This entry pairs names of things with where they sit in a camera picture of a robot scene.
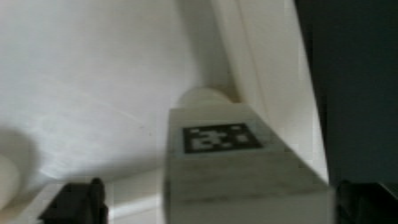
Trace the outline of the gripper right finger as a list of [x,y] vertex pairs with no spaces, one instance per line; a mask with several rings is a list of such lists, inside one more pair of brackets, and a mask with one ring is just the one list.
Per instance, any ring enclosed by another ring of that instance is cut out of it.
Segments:
[[398,224],[398,183],[343,181],[336,206],[338,224]]

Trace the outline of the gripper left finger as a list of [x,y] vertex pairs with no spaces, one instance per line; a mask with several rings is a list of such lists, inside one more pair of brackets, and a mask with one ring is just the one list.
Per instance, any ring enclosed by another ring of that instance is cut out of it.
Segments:
[[43,224],[109,224],[105,184],[100,178],[89,183],[68,183],[38,217]]

